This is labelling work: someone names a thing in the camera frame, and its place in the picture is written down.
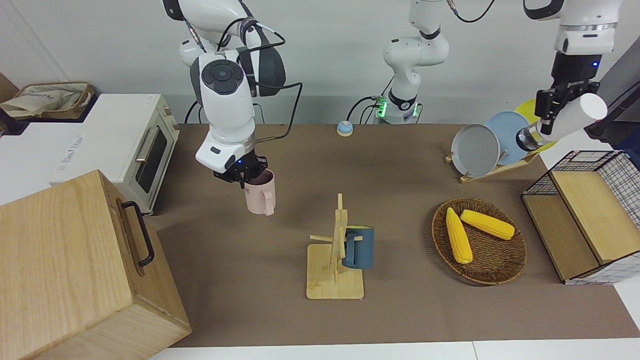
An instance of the brown table mat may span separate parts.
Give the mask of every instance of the brown table mat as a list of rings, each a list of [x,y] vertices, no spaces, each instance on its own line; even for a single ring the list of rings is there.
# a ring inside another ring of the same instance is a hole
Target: brown table mat
[[[560,283],[520,200],[542,161],[459,184],[443,160],[459,128],[356,126],[342,138],[334,125],[295,126],[257,147],[276,175],[276,211],[265,217],[246,210],[238,184],[196,162],[207,126],[182,126],[148,218],[193,328],[175,346],[638,337],[612,286]],[[374,266],[363,300],[308,300],[308,236],[331,235],[338,192],[350,224],[376,228]],[[431,218],[454,197],[487,200],[518,224],[529,252],[519,278],[478,287],[443,266]]]

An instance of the pink mug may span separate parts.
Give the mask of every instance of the pink mug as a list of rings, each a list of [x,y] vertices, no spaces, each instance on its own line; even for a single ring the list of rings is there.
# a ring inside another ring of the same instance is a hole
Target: pink mug
[[[254,214],[273,215],[276,207],[276,182],[273,171],[265,169],[258,177],[244,184],[246,207]]]

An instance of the microwave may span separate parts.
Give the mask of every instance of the microwave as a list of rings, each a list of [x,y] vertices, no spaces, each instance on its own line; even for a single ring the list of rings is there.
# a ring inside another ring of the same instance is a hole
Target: microwave
[[[49,184],[98,169],[151,214],[179,133],[162,95],[102,94],[75,128]]]

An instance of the wicker basket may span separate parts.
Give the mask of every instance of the wicker basket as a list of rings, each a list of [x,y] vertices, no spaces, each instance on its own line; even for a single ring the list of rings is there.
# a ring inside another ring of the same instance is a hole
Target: wicker basket
[[[508,222],[515,227],[515,235],[510,240],[501,240],[463,223],[474,260],[469,264],[459,264],[453,257],[449,243],[447,208],[453,208],[457,214],[469,209]],[[431,232],[436,249],[447,265],[464,278],[479,284],[496,285],[513,280],[522,273],[527,262],[527,247],[518,226],[507,214],[483,200],[460,197],[445,202],[433,216]]]

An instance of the yellow corn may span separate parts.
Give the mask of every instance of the yellow corn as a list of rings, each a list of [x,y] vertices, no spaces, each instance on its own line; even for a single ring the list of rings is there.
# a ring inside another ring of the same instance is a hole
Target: yellow corn
[[[510,240],[516,229],[502,220],[472,210],[462,211],[460,219],[467,224],[503,240]]]
[[[460,218],[452,208],[447,208],[447,233],[449,233],[449,242],[456,261],[461,264],[470,263],[474,256],[471,253],[469,238],[467,238]]]

